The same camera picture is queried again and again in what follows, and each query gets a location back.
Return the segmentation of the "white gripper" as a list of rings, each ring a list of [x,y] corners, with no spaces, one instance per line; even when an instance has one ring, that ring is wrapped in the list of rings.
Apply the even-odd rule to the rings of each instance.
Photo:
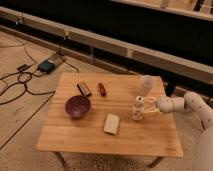
[[[143,101],[151,101],[155,102],[156,101],[156,107],[163,113],[169,113],[173,110],[173,103],[170,97],[160,97],[157,99],[157,97],[143,97]],[[155,115],[160,115],[160,111],[158,109],[151,110],[151,111],[145,111],[144,115],[150,115],[150,116],[155,116]]]

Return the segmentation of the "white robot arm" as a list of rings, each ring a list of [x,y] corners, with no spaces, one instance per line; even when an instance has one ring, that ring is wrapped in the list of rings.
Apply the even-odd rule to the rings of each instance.
[[[160,97],[155,105],[163,113],[190,109],[198,114],[205,130],[200,137],[193,171],[213,171],[213,108],[198,93],[191,91],[183,97]]]

